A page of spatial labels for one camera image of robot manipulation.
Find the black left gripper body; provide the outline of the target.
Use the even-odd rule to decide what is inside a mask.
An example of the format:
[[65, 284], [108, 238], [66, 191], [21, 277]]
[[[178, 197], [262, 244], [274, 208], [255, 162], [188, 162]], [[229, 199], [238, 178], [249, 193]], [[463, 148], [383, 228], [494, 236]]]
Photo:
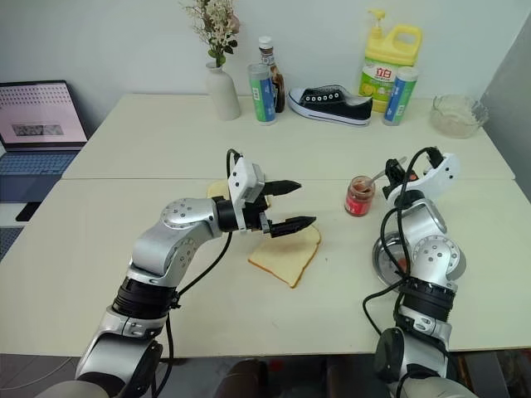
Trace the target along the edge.
[[268, 208], [268, 200], [262, 193], [254, 201], [245, 199], [242, 207], [245, 230], [262, 231], [264, 234], [270, 234], [270, 220], [265, 214]]

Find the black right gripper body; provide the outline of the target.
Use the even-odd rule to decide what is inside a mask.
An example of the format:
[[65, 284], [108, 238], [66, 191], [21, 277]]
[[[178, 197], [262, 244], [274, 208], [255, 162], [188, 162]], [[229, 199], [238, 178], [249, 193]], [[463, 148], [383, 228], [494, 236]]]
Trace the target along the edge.
[[[407, 170], [404, 169], [401, 164], [399, 164], [399, 176], [401, 177], [401, 185], [405, 182], [406, 172], [407, 172]], [[415, 171], [411, 171], [409, 173], [409, 176], [408, 176], [408, 181], [409, 182], [414, 182], [414, 181], [417, 181], [418, 179], [419, 179], [419, 177], [418, 177], [418, 175], [416, 174]]]

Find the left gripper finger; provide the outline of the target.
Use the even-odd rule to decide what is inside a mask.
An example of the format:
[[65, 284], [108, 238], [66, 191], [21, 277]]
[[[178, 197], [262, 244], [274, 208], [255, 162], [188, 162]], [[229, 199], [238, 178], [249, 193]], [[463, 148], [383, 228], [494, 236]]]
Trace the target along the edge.
[[269, 234], [272, 238], [291, 235], [311, 226], [316, 221], [315, 216], [296, 216], [280, 223], [269, 223]]
[[283, 196], [301, 188], [301, 184], [291, 180], [266, 182], [264, 185], [265, 196]]

